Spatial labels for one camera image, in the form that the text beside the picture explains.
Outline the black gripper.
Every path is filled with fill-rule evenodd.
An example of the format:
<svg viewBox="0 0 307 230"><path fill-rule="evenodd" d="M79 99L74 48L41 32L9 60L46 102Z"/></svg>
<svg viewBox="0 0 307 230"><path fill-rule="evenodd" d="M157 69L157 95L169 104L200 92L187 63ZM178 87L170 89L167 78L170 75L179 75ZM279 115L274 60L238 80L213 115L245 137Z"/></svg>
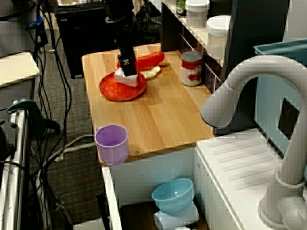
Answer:
<svg viewBox="0 0 307 230"><path fill-rule="evenodd" d="M121 17L119 19L107 17L106 24L112 31L114 42L120 50L118 60L124 75L126 77L136 75L136 58L132 45L133 19L131 17Z"/></svg>

